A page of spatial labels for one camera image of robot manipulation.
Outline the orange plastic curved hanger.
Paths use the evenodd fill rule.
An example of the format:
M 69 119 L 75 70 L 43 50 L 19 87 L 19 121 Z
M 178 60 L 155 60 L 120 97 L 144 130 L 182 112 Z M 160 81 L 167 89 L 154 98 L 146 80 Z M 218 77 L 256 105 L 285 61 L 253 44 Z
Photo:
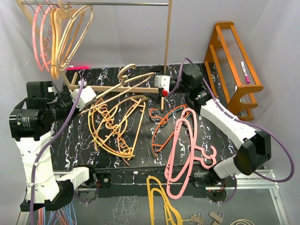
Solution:
M 122 105 L 125 104 L 125 103 L 130 103 L 131 106 L 132 106 L 133 104 L 135 104 L 135 103 L 138 104 L 138 106 L 137 106 L 137 108 L 135 109 L 135 111 L 134 111 L 134 112 L 129 116 L 129 118 L 128 118 L 128 125 L 127 125 L 127 127 L 129 126 L 130 117 L 131 117 L 133 114 L 135 114 L 137 111 L 140 111 L 140 113 L 141 113 L 140 119 L 139 119 L 139 123 L 138 123 L 138 127 L 137 127 L 137 131 L 136 131 L 136 133 L 135 133 L 133 145 L 130 145 L 130 144 L 128 144 L 128 143 L 126 142 L 126 143 L 128 144 L 128 146 L 130 146 L 130 147 L 134 147 L 134 148 L 136 147 L 137 140 L 138 140 L 138 136 L 139 136 L 140 129 L 141 129 L 141 126 L 142 126 L 143 116 L 144 116 L 145 109 L 146 109 L 146 101 L 147 101 L 147 100 L 148 100 L 148 98 L 147 98 L 146 96 L 144 96 L 144 95 L 137 95 L 137 96 L 128 97 L 128 98 L 126 98 L 126 99 L 120 101 L 122 104 L 119 105 L 119 108 L 117 109 L 117 112 L 116 112 L 116 114 L 114 115 L 114 117 L 115 117 L 115 116 L 117 115 L 117 113 L 119 112 L 119 110 L 121 109 Z M 97 103 L 101 103 L 102 101 L 104 101 L 104 99 L 103 99 L 103 98 L 100 98 L 100 99 L 97 101 Z M 120 119 L 117 119 L 117 120 L 114 119 L 114 122 L 118 124 L 118 123 L 122 120 L 123 117 L 121 117 Z M 97 112 L 94 113 L 94 122 L 95 122 L 95 126 L 96 126 L 96 127 L 99 126 L 99 124 L 100 124 L 102 118 L 103 118 L 103 117 L 102 117 L 99 113 L 97 113 Z M 110 133 L 110 130 L 106 129 L 104 126 L 101 127 L 100 132 L 99 132 L 100 137 L 105 137 L 105 136 L 108 135 L 109 133 Z M 108 144 L 109 147 L 112 147 L 114 150 L 117 150 L 118 145 L 117 145 L 117 141 L 116 141 L 115 137 L 111 137 L 111 138 L 108 140 L 107 144 Z

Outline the beige plastic hanger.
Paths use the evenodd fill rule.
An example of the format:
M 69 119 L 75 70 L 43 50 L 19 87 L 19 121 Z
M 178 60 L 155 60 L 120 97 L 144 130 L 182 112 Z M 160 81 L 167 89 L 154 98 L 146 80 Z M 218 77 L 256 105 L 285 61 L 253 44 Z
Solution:
M 96 100 L 99 100 L 104 95 L 106 95 L 110 92 L 118 92 L 118 95 L 116 95 L 114 97 L 111 97 L 111 98 L 109 98 L 105 101 L 102 101 L 101 103 L 97 103 L 94 106 L 91 106 L 90 108 L 83 110 L 79 114 L 81 115 L 81 114 L 87 113 L 87 112 L 93 110 L 94 108 L 98 108 L 98 107 L 100 107 L 104 104 L 107 104 L 108 102 L 110 102 L 110 101 L 112 101 L 112 100 L 114 100 L 114 99 L 116 99 L 116 98 L 118 98 L 118 97 L 120 97 L 120 96 L 122 96 L 126 93 L 129 93 L 129 92 L 158 94 L 159 93 L 158 88 L 142 88 L 142 90 L 135 90 L 136 88 L 138 88 L 138 86 L 140 86 L 143 83 L 147 82 L 150 78 L 152 78 L 155 75 L 155 72 L 149 72 L 149 73 L 138 75 L 138 76 L 135 76 L 133 78 L 128 79 L 128 75 L 125 75 L 124 73 L 126 71 L 128 71 L 129 69 L 135 69 L 136 67 L 137 67 L 136 64 L 128 64 L 125 67 L 123 67 L 117 75 L 117 78 L 119 80 L 119 84 L 116 84 L 115 86 L 107 86 L 106 88 L 104 86 L 101 86 L 103 92 L 100 95 L 96 96 Z M 140 79 L 142 79 L 142 81 L 140 81 L 139 83 L 137 83 L 134 86 L 123 87 L 123 85 L 126 84 L 126 83 L 130 83 L 130 82 L 133 82 L 135 80 L 140 80 Z

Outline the pink curved wire hanger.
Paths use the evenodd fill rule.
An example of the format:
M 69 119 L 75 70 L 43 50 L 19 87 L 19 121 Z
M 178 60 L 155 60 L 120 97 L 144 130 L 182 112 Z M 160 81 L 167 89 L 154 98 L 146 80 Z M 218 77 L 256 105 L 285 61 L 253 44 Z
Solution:
M 48 35 L 45 36 L 44 34 L 46 32 L 44 31 L 44 27 L 45 27 L 47 16 L 49 15 L 52 9 L 55 9 L 55 6 L 50 5 L 49 1 L 46 3 L 48 3 L 49 5 L 42 16 L 39 39 L 40 39 L 40 51 L 41 51 L 40 56 L 42 59 L 42 68 L 45 69 L 47 72 L 50 72 L 51 56 L 48 57 L 47 51 L 49 50 L 50 42 L 52 40 L 52 31 L 47 30 Z

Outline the pink wavy wire hanger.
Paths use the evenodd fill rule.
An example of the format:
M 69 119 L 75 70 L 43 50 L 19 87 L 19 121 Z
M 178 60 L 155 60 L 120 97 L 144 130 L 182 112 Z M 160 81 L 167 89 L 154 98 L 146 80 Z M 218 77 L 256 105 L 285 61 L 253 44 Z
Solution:
M 32 29 L 32 47 L 33 47 L 33 53 L 35 57 L 35 61 L 37 63 L 37 66 L 41 72 L 46 71 L 45 69 L 42 68 L 42 59 L 40 56 L 40 39 L 39 39 L 39 34 L 40 34 L 40 26 L 41 26 L 41 21 L 42 21 L 42 16 L 45 12 L 45 10 L 48 8 L 48 2 L 49 0 L 35 0 L 33 1 L 33 4 L 30 4 L 28 1 L 23 0 L 22 1 L 22 6 L 28 6 L 31 8 L 29 11 L 29 18 L 30 18 L 30 23 L 31 23 L 31 29 Z M 50 14 L 46 18 L 45 22 L 45 27 L 44 31 L 46 32 L 44 35 L 47 34 L 47 30 L 51 30 L 50 26 L 47 25 L 47 21 L 49 20 Z M 48 57 L 51 56 L 51 47 L 49 47 L 49 50 L 47 51 Z

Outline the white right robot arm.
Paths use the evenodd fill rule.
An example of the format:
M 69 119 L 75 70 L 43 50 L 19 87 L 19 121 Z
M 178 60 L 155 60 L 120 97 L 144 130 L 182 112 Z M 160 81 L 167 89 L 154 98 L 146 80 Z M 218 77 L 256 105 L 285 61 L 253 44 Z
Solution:
M 237 153 L 221 160 L 208 169 L 202 180 L 220 186 L 232 175 L 251 175 L 271 159 L 271 135 L 263 128 L 239 120 L 214 96 L 210 86 L 196 64 L 180 66 L 176 79 L 167 75 L 155 76 L 155 87 L 163 96 L 183 93 L 188 109 L 203 116 L 231 139 Z

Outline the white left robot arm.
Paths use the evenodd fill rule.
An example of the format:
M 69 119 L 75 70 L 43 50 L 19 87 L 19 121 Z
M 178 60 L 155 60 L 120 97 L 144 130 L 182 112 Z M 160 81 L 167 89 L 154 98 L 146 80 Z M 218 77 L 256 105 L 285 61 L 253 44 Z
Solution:
M 59 91 L 51 81 L 28 82 L 26 89 L 27 97 L 9 116 L 11 136 L 26 176 L 26 197 L 20 208 L 22 212 L 59 210 L 71 203 L 81 184 L 94 186 L 97 176 L 90 165 L 80 165 L 56 178 L 50 146 L 96 94 L 84 80 L 71 93 Z

